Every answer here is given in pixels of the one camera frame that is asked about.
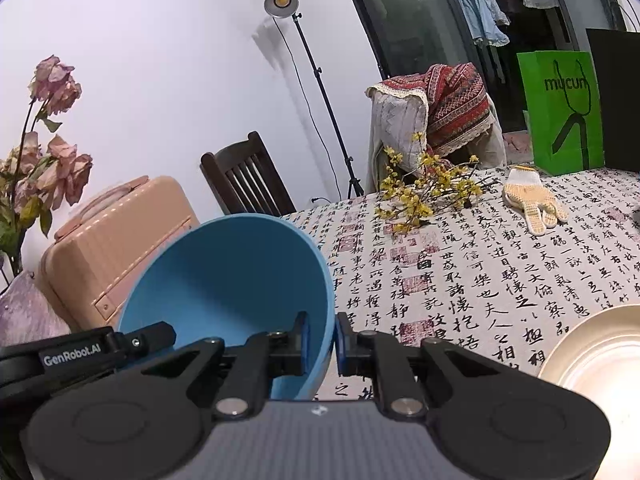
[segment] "glove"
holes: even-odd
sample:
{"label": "glove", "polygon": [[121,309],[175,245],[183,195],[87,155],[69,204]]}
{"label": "glove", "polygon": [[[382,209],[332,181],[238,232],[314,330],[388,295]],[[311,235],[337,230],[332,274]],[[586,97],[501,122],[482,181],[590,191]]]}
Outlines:
{"label": "glove", "polygon": [[562,204],[542,185],[540,175],[533,168],[515,166],[502,195],[507,205],[524,212],[527,227],[533,235],[542,236],[558,222],[566,223],[569,219]]}

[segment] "bag handle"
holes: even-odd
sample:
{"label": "bag handle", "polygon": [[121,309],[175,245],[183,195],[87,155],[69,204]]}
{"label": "bag handle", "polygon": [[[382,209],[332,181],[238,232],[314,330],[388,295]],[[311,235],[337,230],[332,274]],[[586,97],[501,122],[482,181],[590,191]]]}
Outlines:
{"label": "bag handle", "polygon": [[[62,238],[69,236],[73,231],[78,229],[83,223],[85,223],[89,218],[92,218],[97,213],[107,208],[110,203],[107,203],[108,198],[112,197],[115,194],[122,194],[122,196],[130,193],[134,189],[143,184],[146,184],[149,181],[148,175],[139,176],[138,178],[134,178],[130,182],[126,184],[120,184],[119,186],[113,187],[97,196],[91,202],[89,202],[86,206],[84,206],[78,213],[73,215],[60,229],[56,231],[53,235],[53,238],[56,242],[62,240]],[[91,215],[87,215],[89,211],[97,208],[98,206],[102,206],[98,211],[92,212]]]}

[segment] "table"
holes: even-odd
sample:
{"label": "table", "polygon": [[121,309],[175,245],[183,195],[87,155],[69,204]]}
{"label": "table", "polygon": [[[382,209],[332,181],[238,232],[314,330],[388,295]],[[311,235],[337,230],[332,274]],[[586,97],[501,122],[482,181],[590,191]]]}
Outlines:
{"label": "table", "polygon": [[[487,172],[497,183],[472,209],[408,235],[375,216],[376,194],[285,218],[318,244],[354,330],[416,346],[436,336],[537,374],[576,324],[640,303],[640,181],[608,169],[543,178],[570,220],[535,237],[502,201],[506,172]],[[338,376],[334,356],[317,398],[371,395],[369,380]]]}

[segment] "black pole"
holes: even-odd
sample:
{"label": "black pole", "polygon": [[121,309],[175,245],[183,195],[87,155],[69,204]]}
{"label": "black pole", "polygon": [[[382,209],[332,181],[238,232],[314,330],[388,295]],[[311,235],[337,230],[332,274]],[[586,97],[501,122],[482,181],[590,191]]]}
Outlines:
{"label": "black pole", "polygon": [[340,143],[340,148],[342,150],[342,154],[344,155],[344,163],[347,165],[347,171],[349,171],[349,193],[347,195],[348,198],[351,198],[351,187],[356,192],[356,196],[363,196],[364,191],[362,190],[362,186],[360,185],[360,181],[356,178],[353,173],[353,167],[351,166],[351,161],[353,157],[347,154],[347,148],[344,146],[344,141],[342,140],[342,135],[340,134],[340,128],[338,128],[338,123],[335,120],[334,111],[331,108],[331,103],[329,102],[329,98],[326,95],[326,91],[324,90],[324,85],[322,84],[322,79],[320,79],[320,74],[322,73],[322,69],[316,67],[313,56],[311,56],[311,51],[309,50],[308,44],[306,44],[305,35],[302,34],[302,29],[300,28],[300,24],[298,23],[298,18],[301,18],[302,14],[294,14],[292,16],[294,23],[296,24],[296,28],[298,33],[300,34],[300,39],[302,39],[302,44],[305,46],[306,54],[309,56],[309,61],[311,62],[311,66],[314,69],[314,75],[318,80],[318,86],[320,87],[320,91],[322,92],[322,97],[324,98],[324,104],[326,105],[326,109],[329,111],[329,117],[331,117],[331,122],[334,125],[335,135],[338,137],[338,142]]}

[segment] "wooden chair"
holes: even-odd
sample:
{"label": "wooden chair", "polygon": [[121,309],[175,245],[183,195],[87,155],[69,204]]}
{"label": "wooden chair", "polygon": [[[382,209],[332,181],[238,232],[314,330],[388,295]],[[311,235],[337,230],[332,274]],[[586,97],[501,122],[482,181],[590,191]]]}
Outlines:
{"label": "wooden chair", "polygon": [[215,155],[205,153],[200,169],[225,214],[282,216],[296,210],[258,132]]}

